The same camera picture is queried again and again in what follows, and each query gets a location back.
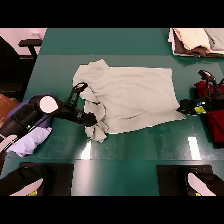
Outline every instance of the white cloth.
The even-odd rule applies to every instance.
[[[86,134],[102,142],[105,133],[123,133],[185,119],[177,112],[170,68],[109,67],[103,59],[80,65],[73,86],[86,82],[80,94],[85,112],[93,112],[98,123]]]
[[[50,135],[51,130],[52,128],[36,127],[11,145],[7,152],[15,152],[20,157],[24,157],[27,154],[33,154],[34,149]]]

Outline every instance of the beige cloth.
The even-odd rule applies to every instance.
[[[223,54],[224,51],[213,51],[210,49],[209,38],[204,28],[173,28],[177,37],[184,44],[187,50],[192,50],[196,47],[205,47],[208,53]]]
[[[85,112],[93,112],[98,123],[86,127],[92,139],[102,142],[105,133],[123,133],[182,120],[170,68],[109,67],[102,59],[80,65],[73,86],[86,82],[80,96]]]

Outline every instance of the blue garment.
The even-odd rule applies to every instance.
[[[15,107],[13,110],[11,110],[9,113],[8,113],[8,115],[7,115],[7,118],[10,118],[10,117],[12,117],[21,107],[23,107],[24,105],[26,105],[26,104],[28,104],[28,102],[30,101],[30,99],[28,99],[28,100],[26,100],[26,101],[24,101],[24,102],[22,102],[22,103],[20,103],[17,107]],[[34,126],[36,126],[37,125],[37,127],[41,127],[41,128],[48,128],[48,127],[51,127],[51,125],[52,125],[52,117],[50,117],[49,115],[47,115],[47,114],[45,114],[45,115],[43,115],[43,117],[40,119],[40,120],[38,120],[35,124],[34,124]]]

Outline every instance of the green table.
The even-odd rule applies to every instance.
[[[223,78],[223,59],[172,55],[168,29],[48,29],[25,99],[52,92],[65,100],[80,64],[104,59],[109,66],[172,68],[177,100],[192,97],[200,69]],[[196,137],[201,161],[192,161],[188,137]],[[21,161],[74,163],[73,195],[158,195],[157,164],[211,164],[224,179],[224,150],[216,149],[201,117],[91,141],[81,125],[55,119],[51,136],[23,159],[9,153],[1,177]]]

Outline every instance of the white circular joint cover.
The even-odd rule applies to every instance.
[[[44,113],[52,113],[55,110],[58,109],[58,104],[56,103],[55,99],[51,96],[44,96],[41,100],[40,100],[40,109],[44,112]]]

